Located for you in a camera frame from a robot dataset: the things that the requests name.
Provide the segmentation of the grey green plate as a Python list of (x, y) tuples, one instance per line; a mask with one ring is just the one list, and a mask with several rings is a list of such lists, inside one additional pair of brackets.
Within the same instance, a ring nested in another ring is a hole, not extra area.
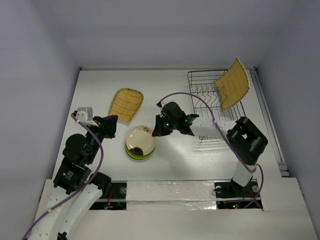
[(148, 154), (156, 147), (156, 138), (152, 136), (153, 129), (146, 125), (137, 125), (132, 128), (125, 139), (125, 146), (129, 149), (139, 147), (144, 154)]

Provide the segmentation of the small bamboo tray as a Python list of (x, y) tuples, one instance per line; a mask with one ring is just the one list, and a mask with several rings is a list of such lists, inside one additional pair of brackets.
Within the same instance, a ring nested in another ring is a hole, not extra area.
[(144, 95), (140, 91), (132, 88), (121, 88), (111, 101), (108, 115), (117, 115), (118, 120), (130, 123), (143, 101)]

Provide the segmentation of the large bamboo tray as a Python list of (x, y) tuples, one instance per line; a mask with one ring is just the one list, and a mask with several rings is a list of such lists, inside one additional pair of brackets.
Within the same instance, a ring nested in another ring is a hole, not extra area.
[(215, 85), (222, 101), (223, 111), (235, 106), (245, 97), (250, 91), (250, 82), (239, 57), (236, 57), (232, 66), (215, 81)]

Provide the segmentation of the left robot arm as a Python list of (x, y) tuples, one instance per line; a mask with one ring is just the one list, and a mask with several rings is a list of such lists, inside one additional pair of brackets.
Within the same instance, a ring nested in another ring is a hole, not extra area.
[(96, 200), (110, 194), (112, 179), (88, 166), (97, 153), (104, 155), (103, 140), (115, 137), (118, 116), (88, 118), (77, 110), (71, 117), (87, 133), (73, 134), (66, 140), (47, 210), (29, 227), (24, 240), (69, 240)]

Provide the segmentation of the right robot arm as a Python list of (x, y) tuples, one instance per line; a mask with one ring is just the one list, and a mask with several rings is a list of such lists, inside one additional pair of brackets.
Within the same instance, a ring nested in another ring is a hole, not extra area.
[(198, 114), (185, 114), (174, 102), (159, 102), (160, 114), (155, 117), (153, 137), (164, 137), (173, 131), (182, 135), (223, 140), (238, 159), (230, 181), (219, 182), (213, 191), (218, 198), (243, 198), (268, 140), (247, 117), (236, 121), (208, 119)]

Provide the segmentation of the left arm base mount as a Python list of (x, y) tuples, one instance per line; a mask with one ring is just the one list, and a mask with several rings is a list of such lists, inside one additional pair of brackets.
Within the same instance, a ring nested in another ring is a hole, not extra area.
[(108, 193), (104, 193), (93, 205), (90, 210), (126, 210), (127, 209), (127, 182), (113, 181)]

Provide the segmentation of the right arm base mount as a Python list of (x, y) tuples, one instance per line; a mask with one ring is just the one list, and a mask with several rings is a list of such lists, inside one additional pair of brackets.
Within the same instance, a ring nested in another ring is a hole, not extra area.
[(216, 198), (218, 210), (263, 209), (259, 186), (252, 180), (245, 187), (238, 186), (231, 181), (218, 181), (214, 183), (211, 194)]

